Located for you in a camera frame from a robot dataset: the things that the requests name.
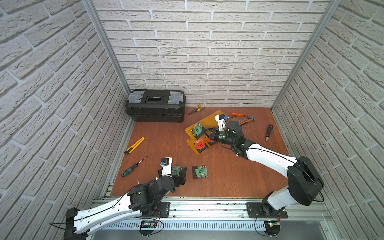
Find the red tea bag large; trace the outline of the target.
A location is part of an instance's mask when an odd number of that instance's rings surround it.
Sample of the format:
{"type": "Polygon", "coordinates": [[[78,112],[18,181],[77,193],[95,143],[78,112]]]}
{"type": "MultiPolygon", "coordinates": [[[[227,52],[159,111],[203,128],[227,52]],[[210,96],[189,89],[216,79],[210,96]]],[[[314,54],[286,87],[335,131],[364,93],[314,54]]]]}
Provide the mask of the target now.
{"type": "Polygon", "coordinates": [[[204,140],[198,140],[194,142],[193,145],[195,149],[198,151],[198,153],[201,153],[202,151],[208,148],[204,140]]]}

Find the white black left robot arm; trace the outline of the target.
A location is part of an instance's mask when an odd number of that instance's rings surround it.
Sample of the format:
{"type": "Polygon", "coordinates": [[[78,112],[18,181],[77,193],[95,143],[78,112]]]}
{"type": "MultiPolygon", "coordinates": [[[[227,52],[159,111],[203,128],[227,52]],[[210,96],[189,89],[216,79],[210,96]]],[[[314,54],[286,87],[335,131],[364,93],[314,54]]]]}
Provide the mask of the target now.
{"type": "Polygon", "coordinates": [[[65,240],[85,240],[89,235],[122,220],[151,217],[158,213],[163,198],[186,183],[186,167],[171,167],[171,173],[133,187],[120,198],[104,205],[67,210],[65,240]]]}

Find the green tea bag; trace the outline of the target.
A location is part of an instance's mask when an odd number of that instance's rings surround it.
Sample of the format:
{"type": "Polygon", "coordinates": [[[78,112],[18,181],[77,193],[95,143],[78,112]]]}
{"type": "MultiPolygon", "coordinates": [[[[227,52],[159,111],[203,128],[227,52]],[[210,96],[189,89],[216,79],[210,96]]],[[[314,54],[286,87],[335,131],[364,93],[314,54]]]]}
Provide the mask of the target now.
{"type": "Polygon", "coordinates": [[[193,179],[204,179],[208,177],[206,165],[192,166],[193,179]]]}
{"type": "Polygon", "coordinates": [[[172,177],[185,178],[187,168],[182,166],[172,166],[172,177]]]}
{"type": "Polygon", "coordinates": [[[196,140],[199,140],[205,134],[205,129],[204,129],[203,125],[200,122],[198,122],[192,128],[191,133],[193,134],[193,136],[196,140]]]}

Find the red tea bag small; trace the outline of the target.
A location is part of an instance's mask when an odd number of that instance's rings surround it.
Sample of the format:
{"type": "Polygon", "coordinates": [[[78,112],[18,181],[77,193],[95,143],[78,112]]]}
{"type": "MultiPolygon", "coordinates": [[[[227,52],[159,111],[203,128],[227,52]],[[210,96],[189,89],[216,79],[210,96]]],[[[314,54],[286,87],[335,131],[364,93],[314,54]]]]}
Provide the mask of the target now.
{"type": "Polygon", "coordinates": [[[216,141],[211,140],[208,136],[205,136],[204,139],[209,146],[213,146],[216,143],[216,141]]]}

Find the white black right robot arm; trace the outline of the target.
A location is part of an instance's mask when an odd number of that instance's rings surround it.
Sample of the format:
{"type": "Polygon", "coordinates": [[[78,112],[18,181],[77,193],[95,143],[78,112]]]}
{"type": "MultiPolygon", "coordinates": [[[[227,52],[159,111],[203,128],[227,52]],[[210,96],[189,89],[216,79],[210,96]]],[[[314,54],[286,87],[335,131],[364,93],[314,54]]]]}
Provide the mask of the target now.
{"type": "Polygon", "coordinates": [[[218,128],[208,131],[210,140],[229,145],[236,156],[262,164],[288,180],[286,187],[271,192],[262,200],[260,212],[267,218],[278,215],[292,204],[309,206],[318,195],[324,200],[321,193],[324,182],[309,158],[282,155],[244,138],[238,122],[229,122],[225,128],[219,124],[218,128]]]}

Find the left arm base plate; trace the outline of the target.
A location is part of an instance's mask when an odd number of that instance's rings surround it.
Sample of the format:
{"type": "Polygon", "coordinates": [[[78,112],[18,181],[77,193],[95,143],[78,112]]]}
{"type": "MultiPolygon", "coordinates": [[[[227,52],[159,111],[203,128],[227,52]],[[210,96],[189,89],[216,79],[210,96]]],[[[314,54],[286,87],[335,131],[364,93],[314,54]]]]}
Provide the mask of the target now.
{"type": "Polygon", "coordinates": [[[154,211],[148,216],[148,218],[168,218],[170,213],[170,202],[157,203],[154,211]]]}

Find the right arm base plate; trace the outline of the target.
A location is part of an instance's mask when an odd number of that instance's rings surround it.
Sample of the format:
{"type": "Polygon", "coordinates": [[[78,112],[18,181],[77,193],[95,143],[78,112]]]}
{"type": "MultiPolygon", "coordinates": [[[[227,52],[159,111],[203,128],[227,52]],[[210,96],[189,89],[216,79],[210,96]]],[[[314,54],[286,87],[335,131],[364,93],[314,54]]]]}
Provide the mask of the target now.
{"type": "Polygon", "coordinates": [[[251,219],[260,219],[260,218],[267,218],[267,219],[287,219],[288,214],[285,208],[282,208],[280,210],[275,210],[272,207],[270,207],[268,204],[263,203],[246,203],[247,207],[247,213],[249,218],[251,219]]]}

